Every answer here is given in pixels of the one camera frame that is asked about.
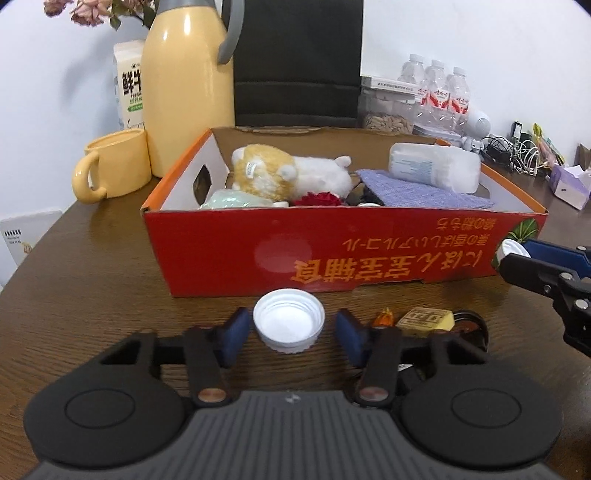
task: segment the stuffed animal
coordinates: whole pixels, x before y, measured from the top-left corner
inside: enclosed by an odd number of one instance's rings
[[[347,167],[351,157],[316,158],[294,157],[297,180],[290,200],[299,200],[307,193],[330,192],[345,198],[353,189],[353,181]]]
[[[232,153],[234,190],[280,202],[292,197],[298,176],[294,158],[269,145],[247,145]]]

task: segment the black chair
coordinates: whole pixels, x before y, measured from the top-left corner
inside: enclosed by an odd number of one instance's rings
[[[363,0],[245,3],[234,53],[236,124],[354,127]]]

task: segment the tissue box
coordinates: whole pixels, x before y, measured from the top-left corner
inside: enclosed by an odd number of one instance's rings
[[[580,166],[555,166],[550,176],[550,189],[561,200],[583,210],[591,194],[591,176]]]

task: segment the milk carton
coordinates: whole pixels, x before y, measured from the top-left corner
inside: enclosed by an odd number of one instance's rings
[[[143,49],[143,40],[118,43],[113,47],[113,81],[122,129],[144,127],[139,66]]]

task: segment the seeds in jar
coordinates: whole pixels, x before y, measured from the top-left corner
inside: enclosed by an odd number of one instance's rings
[[[363,120],[363,127],[369,130],[412,134],[413,124],[401,115],[375,115],[368,113]]]

